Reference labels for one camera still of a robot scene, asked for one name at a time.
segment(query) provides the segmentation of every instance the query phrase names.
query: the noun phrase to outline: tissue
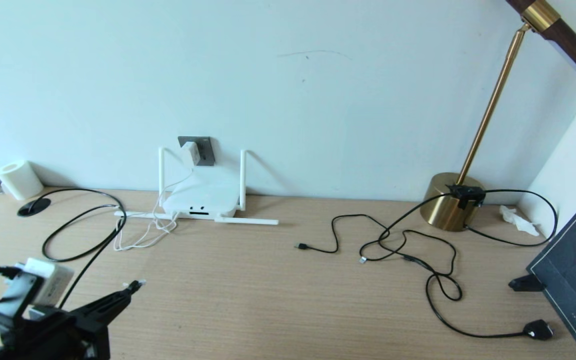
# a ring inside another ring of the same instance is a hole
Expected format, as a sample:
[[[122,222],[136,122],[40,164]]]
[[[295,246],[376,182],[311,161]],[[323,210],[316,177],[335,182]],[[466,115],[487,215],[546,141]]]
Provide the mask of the tissue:
[[[503,205],[499,206],[499,214],[503,217],[503,221],[514,224],[519,231],[525,231],[526,233],[533,235],[533,237],[537,237],[539,232],[537,232],[535,226],[516,214],[516,212],[516,209],[509,209]]]

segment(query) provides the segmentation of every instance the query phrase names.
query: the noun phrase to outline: desk lamp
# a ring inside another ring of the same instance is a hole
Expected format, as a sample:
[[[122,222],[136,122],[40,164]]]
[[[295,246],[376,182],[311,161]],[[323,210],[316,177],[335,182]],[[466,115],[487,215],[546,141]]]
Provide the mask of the desk lamp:
[[[477,149],[482,142],[527,30],[532,30],[553,43],[555,48],[559,48],[567,55],[569,61],[576,68],[576,33],[546,0],[506,0],[506,2],[521,15],[523,25],[512,37],[501,72],[496,80],[496,85],[494,85],[466,160],[461,167],[461,172],[443,172],[433,176],[424,199],[450,194],[451,191],[448,186],[453,185],[483,189],[482,183],[468,176],[468,170],[471,168]],[[480,203],[477,200],[460,203],[460,199],[455,196],[441,196],[426,203],[420,208],[420,212],[423,219],[436,228],[447,231],[462,231],[465,229],[464,224],[469,224],[473,220]]]

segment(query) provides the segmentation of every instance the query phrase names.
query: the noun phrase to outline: white charger block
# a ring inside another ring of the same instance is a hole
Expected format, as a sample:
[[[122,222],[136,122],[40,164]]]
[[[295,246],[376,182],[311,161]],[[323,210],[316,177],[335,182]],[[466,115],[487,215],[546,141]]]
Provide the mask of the white charger block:
[[[33,259],[32,257],[29,257],[28,261],[26,261],[23,271],[43,278],[41,289],[37,292],[32,304],[44,306],[55,306],[57,304],[74,275],[73,269],[69,267],[59,265],[56,262]]]
[[[187,141],[181,146],[181,161],[188,169],[194,168],[199,163],[199,148],[194,141]]]

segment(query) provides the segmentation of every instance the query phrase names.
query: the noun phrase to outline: scratch mark on wall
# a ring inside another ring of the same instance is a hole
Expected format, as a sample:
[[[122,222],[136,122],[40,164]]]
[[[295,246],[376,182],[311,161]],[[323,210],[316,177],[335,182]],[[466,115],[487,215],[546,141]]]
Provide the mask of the scratch mark on wall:
[[[343,54],[342,52],[339,51],[333,51],[333,50],[309,50],[309,51],[299,51],[299,52],[290,52],[288,54],[279,54],[277,55],[278,58],[285,58],[285,57],[292,57],[294,55],[302,55],[302,54],[311,54],[311,53],[330,53],[330,54],[336,54],[339,55],[341,57],[345,57],[348,60],[352,60],[350,59],[350,57],[346,54]]]

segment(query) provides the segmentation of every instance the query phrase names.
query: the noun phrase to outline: white cable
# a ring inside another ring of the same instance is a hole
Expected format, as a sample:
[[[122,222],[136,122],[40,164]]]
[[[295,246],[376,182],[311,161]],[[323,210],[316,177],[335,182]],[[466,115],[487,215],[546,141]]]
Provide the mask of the white cable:
[[[115,251],[126,251],[126,250],[130,250],[130,249],[135,249],[135,248],[150,248],[151,246],[157,244],[158,241],[163,239],[163,237],[170,234],[170,232],[172,232],[177,227],[177,219],[178,219],[179,214],[178,214],[178,212],[174,212],[171,216],[171,220],[169,221],[169,223],[164,225],[162,223],[162,219],[157,217],[157,213],[156,213],[157,208],[160,205],[160,200],[163,200],[162,198],[163,198],[164,194],[166,194],[166,190],[169,187],[174,187],[175,185],[178,185],[180,183],[185,182],[185,180],[190,178],[190,175],[192,175],[192,174],[193,174],[193,170],[190,169],[190,173],[185,178],[183,178],[183,180],[180,180],[178,182],[175,182],[174,184],[170,184],[170,185],[164,187],[163,191],[159,194],[157,201],[155,201],[155,205],[152,208],[151,212],[137,212],[135,214],[128,215],[128,217],[134,217],[136,215],[152,214],[153,219],[148,223],[148,227],[146,228],[146,233],[144,233],[144,235],[142,235],[142,237],[140,237],[133,244],[130,244],[128,246],[122,246],[122,239],[123,239],[124,231],[123,231],[123,229],[121,231],[119,231],[119,234],[117,234],[117,236],[114,237],[114,241],[112,242],[112,249]],[[117,220],[116,227],[115,227],[116,229],[119,228],[119,221],[121,221],[121,219]],[[144,241],[146,241],[146,237],[150,233],[151,227],[153,226],[153,224],[154,224],[155,228],[157,228],[157,230],[162,230],[163,232],[160,235],[158,235],[157,237],[155,237],[154,239],[150,240],[148,243],[142,244]]]

